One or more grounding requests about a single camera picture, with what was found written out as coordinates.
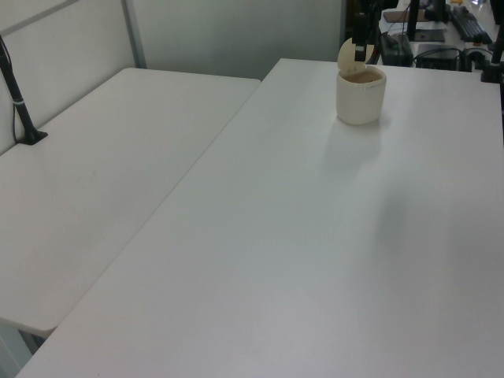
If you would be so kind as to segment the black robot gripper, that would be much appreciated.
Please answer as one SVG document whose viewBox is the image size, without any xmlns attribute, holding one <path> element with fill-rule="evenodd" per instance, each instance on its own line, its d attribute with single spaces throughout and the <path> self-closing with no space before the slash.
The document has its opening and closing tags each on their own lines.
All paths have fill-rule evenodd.
<svg viewBox="0 0 504 378">
<path fill-rule="evenodd" d="M 365 45 L 368 38 L 368 16 L 365 13 L 354 14 L 354 30 L 352 43 L 354 47 L 354 60 L 365 61 Z"/>
</svg>

